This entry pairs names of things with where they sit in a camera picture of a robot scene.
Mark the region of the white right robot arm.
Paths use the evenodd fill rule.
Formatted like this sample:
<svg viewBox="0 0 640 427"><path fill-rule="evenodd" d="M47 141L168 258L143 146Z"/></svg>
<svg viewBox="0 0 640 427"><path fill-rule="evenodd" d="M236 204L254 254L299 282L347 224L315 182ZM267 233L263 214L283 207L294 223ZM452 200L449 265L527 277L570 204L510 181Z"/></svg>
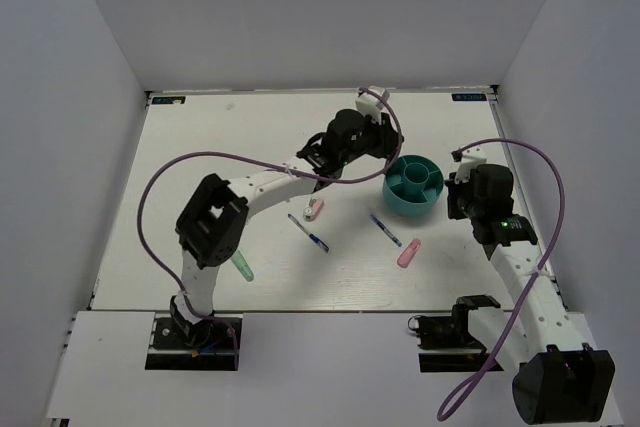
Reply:
<svg viewBox="0 0 640 427"><path fill-rule="evenodd" d="M480 342L511 375L516 410L528 425L597 422L615 364L571 321L527 218L513 211L514 177L501 165L466 160L445 183L450 218L467 219L514 302L511 313L487 296L461 298L451 321L461 344Z"/></svg>

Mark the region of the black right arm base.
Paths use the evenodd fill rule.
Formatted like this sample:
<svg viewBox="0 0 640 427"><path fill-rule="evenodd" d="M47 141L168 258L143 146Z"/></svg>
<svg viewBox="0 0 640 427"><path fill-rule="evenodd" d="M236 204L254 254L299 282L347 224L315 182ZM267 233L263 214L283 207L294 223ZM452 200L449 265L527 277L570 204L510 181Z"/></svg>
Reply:
<svg viewBox="0 0 640 427"><path fill-rule="evenodd" d="M489 356L478 340L454 328L451 317L414 315L407 321L418 340L421 373L477 373Z"/></svg>

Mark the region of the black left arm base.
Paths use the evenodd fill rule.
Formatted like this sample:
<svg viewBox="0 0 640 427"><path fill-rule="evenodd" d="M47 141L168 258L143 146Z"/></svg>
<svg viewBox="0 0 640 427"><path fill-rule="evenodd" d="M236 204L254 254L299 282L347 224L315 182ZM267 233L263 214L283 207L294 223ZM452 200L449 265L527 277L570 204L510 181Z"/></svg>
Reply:
<svg viewBox="0 0 640 427"><path fill-rule="evenodd" d="M233 340L240 347L241 317L227 317L234 336L224 325L206 322L190 341L171 317L154 320L146 355L147 371L236 371Z"/></svg>

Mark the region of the pink white small stapler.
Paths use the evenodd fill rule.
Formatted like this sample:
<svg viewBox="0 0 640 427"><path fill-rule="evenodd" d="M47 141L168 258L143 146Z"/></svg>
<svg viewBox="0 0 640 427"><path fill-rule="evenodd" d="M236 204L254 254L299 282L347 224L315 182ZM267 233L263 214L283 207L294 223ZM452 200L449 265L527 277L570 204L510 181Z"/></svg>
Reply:
<svg viewBox="0 0 640 427"><path fill-rule="evenodd" d="M305 207L303 211L303 218L307 222L314 221L319 213L322 211L324 207L324 200L321 198L311 198L308 202L308 205Z"/></svg>

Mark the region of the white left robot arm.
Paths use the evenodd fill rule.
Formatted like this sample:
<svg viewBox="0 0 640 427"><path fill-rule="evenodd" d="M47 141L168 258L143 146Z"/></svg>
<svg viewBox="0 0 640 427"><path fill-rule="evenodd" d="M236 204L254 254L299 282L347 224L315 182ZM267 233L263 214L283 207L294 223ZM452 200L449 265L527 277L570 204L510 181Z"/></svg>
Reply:
<svg viewBox="0 0 640 427"><path fill-rule="evenodd" d="M191 346L209 339L218 270L238 249L249 219L331 184L355 184L355 179L342 177L343 170L363 156L383 159L389 167L402 141L394 113L343 109L324 132L282 164L267 164L263 171L233 180L216 174L204 177L176 222L182 286L171 299L170 313L180 338Z"/></svg>

